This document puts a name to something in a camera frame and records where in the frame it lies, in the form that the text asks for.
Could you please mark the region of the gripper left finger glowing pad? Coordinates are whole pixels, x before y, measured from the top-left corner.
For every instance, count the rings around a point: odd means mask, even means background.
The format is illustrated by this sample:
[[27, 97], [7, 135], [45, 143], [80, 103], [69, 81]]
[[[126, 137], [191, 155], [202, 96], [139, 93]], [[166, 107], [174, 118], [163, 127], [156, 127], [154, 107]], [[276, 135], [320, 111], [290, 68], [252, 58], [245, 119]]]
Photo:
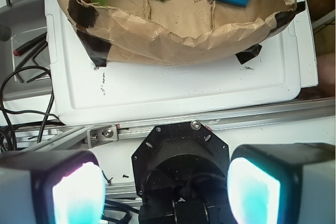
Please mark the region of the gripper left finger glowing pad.
[[91, 151], [1, 154], [1, 223], [99, 223], [105, 193]]

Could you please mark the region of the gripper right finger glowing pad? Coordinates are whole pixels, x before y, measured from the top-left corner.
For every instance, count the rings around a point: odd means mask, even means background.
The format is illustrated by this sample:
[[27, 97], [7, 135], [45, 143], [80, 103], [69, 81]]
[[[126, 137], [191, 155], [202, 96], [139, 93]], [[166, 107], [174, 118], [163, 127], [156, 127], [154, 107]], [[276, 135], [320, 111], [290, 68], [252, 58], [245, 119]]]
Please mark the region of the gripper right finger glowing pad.
[[237, 223], [335, 223], [335, 146], [240, 145], [227, 191]]

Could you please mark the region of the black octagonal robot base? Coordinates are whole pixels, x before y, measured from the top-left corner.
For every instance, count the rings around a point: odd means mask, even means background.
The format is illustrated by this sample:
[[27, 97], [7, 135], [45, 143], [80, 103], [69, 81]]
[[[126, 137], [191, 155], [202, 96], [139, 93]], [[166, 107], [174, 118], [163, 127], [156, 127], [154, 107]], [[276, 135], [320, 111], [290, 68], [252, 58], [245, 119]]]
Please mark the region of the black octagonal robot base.
[[234, 223], [229, 147], [198, 122], [157, 125], [135, 150], [139, 223]]

